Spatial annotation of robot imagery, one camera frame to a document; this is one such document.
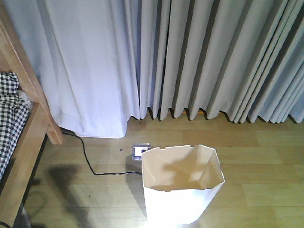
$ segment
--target bed post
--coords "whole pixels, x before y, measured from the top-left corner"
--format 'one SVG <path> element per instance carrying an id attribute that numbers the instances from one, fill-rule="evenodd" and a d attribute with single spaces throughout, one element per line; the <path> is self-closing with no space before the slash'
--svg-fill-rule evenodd
<path id="1" fill-rule="evenodd" d="M 22 90 L 32 101 L 39 103 L 46 114 L 49 122 L 47 131 L 49 139 L 53 144 L 62 144 L 62 132 L 50 113 L 46 97 L 2 0 L 0 0 L 0 52 L 0 56 L 4 57 L 0 59 L 2 64 L 0 70 L 8 70 L 18 75 Z"/>

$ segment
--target trash can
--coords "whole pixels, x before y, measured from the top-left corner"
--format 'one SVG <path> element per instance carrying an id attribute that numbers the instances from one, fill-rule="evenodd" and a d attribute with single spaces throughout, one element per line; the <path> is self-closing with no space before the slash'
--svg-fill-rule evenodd
<path id="1" fill-rule="evenodd" d="M 216 150 L 203 145 L 143 152 L 142 174 L 148 221 L 172 225 L 196 221 L 225 182 Z"/>

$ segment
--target power socket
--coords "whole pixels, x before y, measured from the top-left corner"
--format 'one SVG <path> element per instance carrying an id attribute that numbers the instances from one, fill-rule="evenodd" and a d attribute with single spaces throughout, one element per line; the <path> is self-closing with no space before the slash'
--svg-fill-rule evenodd
<path id="1" fill-rule="evenodd" d="M 134 143 L 132 145 L 132 160 L 141 161 L 142 153 L 151 149 L 150 143 Z"/>

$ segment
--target curtain fold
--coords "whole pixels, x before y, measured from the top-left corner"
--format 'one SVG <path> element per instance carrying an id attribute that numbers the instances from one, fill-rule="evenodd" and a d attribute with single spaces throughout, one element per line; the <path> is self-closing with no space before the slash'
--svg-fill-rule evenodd
<path id="1" fill-rule="evenodd" d="M 123 137 L 127 120 L 304 118 L 304 0 L 4 0 L 55 121 Z"/>

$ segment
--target gray curtain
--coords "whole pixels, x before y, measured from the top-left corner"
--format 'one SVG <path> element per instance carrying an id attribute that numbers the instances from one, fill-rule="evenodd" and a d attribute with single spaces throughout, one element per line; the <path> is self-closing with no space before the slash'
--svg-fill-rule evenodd
<path id="1" fill-rule="evenodd" d="M 141 118 L 303 120 L 302 0 L 145 0 L 141 13 Z"/>

